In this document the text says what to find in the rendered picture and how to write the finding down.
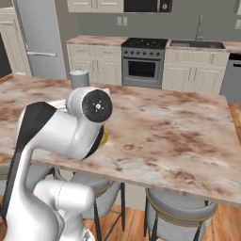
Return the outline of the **grey cylinder canister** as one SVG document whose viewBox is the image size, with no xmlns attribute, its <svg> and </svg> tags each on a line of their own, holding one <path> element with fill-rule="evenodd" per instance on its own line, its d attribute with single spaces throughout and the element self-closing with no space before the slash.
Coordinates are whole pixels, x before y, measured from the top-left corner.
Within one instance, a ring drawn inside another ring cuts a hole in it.
<svg viewBox="0 0 241 241">
<path fill-rule="evenodd" d="M 88 70 L 75 69 L 70 72 L 72 89 L 89 86 Z"/>
</svg>

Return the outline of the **cream narrow base cupboard run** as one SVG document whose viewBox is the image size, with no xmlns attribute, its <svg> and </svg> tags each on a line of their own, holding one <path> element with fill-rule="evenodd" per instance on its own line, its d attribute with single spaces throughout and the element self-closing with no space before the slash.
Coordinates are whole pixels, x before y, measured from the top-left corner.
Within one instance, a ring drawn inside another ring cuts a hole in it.
<svg viewBox="0 0 241 241">
<path fill-rule="evenodd" d="M 67 44 L 70 68 L 88 71 L 90 82 L 121 84 L 121 47 L 108 45 Z"/>
</svg>

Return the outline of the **cream wall cupboard run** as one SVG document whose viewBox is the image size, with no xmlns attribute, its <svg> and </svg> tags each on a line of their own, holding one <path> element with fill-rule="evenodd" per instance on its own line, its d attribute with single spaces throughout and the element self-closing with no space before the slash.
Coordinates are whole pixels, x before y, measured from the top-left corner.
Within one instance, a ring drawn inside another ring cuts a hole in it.
<svg viewBox="0 0 241 241">
<path fill-rule="evenodd" d="M 123 0 L 67 0 L 69 12 L 123 13 Z"/>
</svg>

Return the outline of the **grey fridge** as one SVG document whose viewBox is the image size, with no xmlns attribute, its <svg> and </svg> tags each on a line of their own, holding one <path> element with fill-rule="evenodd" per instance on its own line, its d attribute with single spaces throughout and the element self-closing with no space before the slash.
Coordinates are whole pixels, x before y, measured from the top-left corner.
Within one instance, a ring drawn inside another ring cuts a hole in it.
<svg viewBox="0 0 241 241">
<path fill-rule="evenodd" d="M 55 0 L 12 0 L 33 76 L 66 79 Z"/>
</svg>

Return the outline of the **dark sink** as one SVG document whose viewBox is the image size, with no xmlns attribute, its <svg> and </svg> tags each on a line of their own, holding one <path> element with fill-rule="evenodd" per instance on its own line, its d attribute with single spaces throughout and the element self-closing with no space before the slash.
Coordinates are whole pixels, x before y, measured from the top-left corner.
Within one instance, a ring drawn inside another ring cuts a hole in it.
<svg viewBox="0 0 241 241">
<path fill-rule="evenodd" d="M 172 40 L 171 47 L 191 47 L 191 48 L 208 48 L 208 49 L 225 49 L 221 41 L 204 41 L 204 40 Z"/>
</svg>

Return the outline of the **grey dishwasher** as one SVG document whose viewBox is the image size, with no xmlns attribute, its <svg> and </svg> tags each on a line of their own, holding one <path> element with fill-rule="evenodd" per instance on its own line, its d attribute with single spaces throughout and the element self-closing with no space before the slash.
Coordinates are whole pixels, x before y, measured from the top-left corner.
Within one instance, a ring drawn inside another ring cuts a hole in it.
<svg viewBox="0 0 241 241">
<path fill-rule="evenodd" d="M 230 104 L 241 104 L 241 53 L 230 53 L 220 94 Z"/>
</svg>

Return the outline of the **cream tall cupboard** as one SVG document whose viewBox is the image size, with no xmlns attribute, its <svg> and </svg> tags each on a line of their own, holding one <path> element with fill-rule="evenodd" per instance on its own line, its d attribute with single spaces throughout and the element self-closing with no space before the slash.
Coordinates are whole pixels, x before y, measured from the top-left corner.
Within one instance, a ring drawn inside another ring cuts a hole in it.
<svg viewBox="0 0 241 241">
<path fill-rule="evenodd" d="M 0 34 L 13 75 L 31 76 L 24 40 L 14 7 L 0 8 Z"/>
</svg>

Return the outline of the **cream wide base cupboard run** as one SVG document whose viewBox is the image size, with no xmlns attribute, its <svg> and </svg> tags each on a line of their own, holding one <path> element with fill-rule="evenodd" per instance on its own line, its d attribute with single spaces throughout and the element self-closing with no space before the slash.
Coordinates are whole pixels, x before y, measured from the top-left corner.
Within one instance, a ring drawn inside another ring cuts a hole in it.
<svg viewBox="0 0 241 241">
<path fill-rule="evenodd" d="M 229 54 L 217 51 L 167 49 L 162 89 L 219 94 Z"/>
</svg>

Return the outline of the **grey tap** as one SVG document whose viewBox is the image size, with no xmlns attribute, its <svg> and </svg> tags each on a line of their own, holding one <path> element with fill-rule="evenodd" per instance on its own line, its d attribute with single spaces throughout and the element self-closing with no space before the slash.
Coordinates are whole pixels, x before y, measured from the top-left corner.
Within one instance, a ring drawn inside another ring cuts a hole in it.
<svg viewBox="0 0 241 241">
<path fill-rule="evenodd" d="M 200 15 L 200 18 L 199 18 L 198 29 L 197 29 L 195 40 L 202 40 L 201 24 L 202 24 L 202 14 Z"/>
</svg>

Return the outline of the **grey oven with black hob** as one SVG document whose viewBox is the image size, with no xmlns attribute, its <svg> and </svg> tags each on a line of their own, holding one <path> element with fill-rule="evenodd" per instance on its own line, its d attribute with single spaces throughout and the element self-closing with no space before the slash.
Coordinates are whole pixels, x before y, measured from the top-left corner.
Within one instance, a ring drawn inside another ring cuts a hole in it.
<svg viewBox="0 0 241 241">
<path fill-rule="evenodd" d="M 161 88 L 167 39 L 129 38 L 121 45 L 124 86 Z"/>
</svg>

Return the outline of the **grey padded stool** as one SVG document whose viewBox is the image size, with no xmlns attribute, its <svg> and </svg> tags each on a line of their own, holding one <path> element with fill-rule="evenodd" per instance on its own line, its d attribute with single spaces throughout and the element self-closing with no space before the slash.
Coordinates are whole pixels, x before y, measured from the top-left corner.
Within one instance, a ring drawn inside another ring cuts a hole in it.
<svg viewBox="0 0 241 241">
<path fill-rule="evenodd" d="M 205 221 L 217 211 L 212 201 L 146 188 L 144 233 L 149 241 L 201 241 Z"/>
<path fill-rule="evenodd" d="M 93 205 L 89 210 L 81 215 L 64 215 L 65 228 L 59 241 L 106 241 L 112 233 L 119 218 L 121 226 L 125 229 L 125 184 L 117 181 L 110 181 L 93 175 L 75 173 L 71 178 L 71 183 L 86 185 L 92 188 L 95 195 Z M 100 219 L 105 217 L 120 193 L 121 212 L 116 221 L 107 233 L 105 239 L 102 238 Z M 92 232 L 84 225 L 85 220 L 93 220 L 97 238 L 94 238 Z"/>
</svg>

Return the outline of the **black microwave oven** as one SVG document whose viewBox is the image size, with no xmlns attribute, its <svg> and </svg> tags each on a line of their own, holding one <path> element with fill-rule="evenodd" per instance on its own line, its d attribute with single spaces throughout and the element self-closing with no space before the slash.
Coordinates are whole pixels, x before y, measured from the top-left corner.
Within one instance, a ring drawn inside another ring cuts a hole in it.
<svg viewBox="0 0 241 241">
<path fill-rule="evenodd" d="M 171 12 L 172 0 L 124 0 L 124 11 L 131 13 Z"/>
</svg>

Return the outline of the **yellow plate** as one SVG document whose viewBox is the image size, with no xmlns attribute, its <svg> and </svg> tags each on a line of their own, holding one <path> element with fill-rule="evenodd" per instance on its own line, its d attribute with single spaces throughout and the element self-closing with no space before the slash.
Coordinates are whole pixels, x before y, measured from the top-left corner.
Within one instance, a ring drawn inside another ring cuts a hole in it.
<svg viewBox="0 0 241 241">
<path fill-rule="evenodd" d="M 108 141 L 108 133 L 107 133 L 107 131 L 104 129 L 103 137 L 102 137 L 102 139 L 101 139 L 99 148 L 102 148 L 107 141 Z"/>
</svg>

